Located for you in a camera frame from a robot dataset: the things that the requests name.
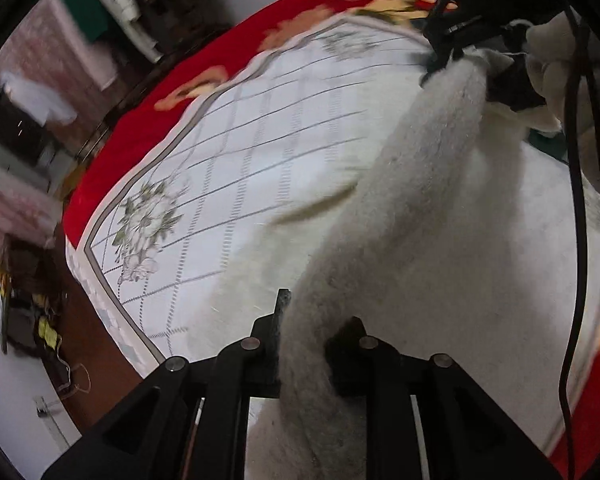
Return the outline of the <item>red floral blanket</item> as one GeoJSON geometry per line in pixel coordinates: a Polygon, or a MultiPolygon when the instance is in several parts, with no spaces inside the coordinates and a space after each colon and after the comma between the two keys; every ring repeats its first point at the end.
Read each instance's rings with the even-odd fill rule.
{"type": "MultiPolygon", "coordinates": [[[[486,99],[508,112],[533,119],[535,125],[529,133],[530,144],[563,162],[569,172],[576,248],[576,292],[557,385],[562,431],[550,452],[540,450],[559,472],[557,479],[581,479],[600,454],[600,193],[582,171],[577,133],[577,100],[582,80],[588,83],[594,127],[600,131],[600,99],[588,55],[588,43],[593,34],[580,16],[571,10],[550,12],[548,20],[537,24],[545,24],[556,15],[565,13],[576,37],[573,68],[567,82],[565,119],[561,122],[550,112],[545,99],[534,90],[527,72],[526,35],[532,26],[524,33],[519,53],[501,52],[476,44],[428,77],[425,64],[432,53],[428,40],[421,30],[394,15],[398,6],[406,6],[411,1],[278,0],[178,63],[136,110],[118,122],[114,134],[84,174],[65,212],[67,247],[80,239],[88,217],[98,201],[112,189],[120,171],[130,169],[163,141],[194,99],[241,75],[257,55],[285,47],[330,18],[340,14],[370,18],[421,36],[427,54],[420,62],[420,91],[434,75],[467,55],[481,50],[501,53],[509,59],[509,66],[490,82],[486,99]]],[[[251,399],[247,448],[249,431],[263,404],[277,401],[282,396],[280,335],[285,310],[279,321],[277,348],[279,396],[276,399],[251,399]]],[[[251,479],[247,474],[247,448],[242,479],[251,479]]]]}

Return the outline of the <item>white patterned bed sheet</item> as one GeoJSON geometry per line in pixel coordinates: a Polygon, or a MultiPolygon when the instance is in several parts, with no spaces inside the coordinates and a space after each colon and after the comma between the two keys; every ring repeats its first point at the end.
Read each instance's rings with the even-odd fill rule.
{"type": "MultiPolygon", "coordinates": [[[[67,262],[140,375],[242,338],[297,283],[400,118],[425,41],[340,14],[194,99],[121,170],[67,262]]],[[[486,104],[440,234],[353,308],[412,356],[449,353],[543,451],[576,292],[567,166],[486,104]]]]}

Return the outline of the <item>pink floral curtain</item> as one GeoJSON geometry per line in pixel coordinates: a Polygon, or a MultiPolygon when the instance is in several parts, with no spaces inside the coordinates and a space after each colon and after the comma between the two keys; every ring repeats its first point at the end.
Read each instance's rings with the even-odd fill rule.
{"type": "Polygon", "coordinates": [[[40,0],[0,50],[0,258],[9,235],[47,248],[76,155],[129,89],[110,47],[64,0],[40,0]]]}

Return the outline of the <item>white fluffy sweater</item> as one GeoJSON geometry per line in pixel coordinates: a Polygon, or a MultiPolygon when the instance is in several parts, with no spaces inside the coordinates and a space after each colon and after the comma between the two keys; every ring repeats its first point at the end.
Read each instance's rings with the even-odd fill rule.
{"type": "Polygon", "coordinates": [[[411,356],[454,356],[541,450],[562,429],[557,382],[574,293],[567,169],[488,102],[509,66],[477,51],[434,75],[338,188],[257,230],[213,294],[230,331],[288,288],[282,396],[248,434],[251,479],[358,479],[362,411],[336,395],[325,346],[350,318],[411,356]]]}

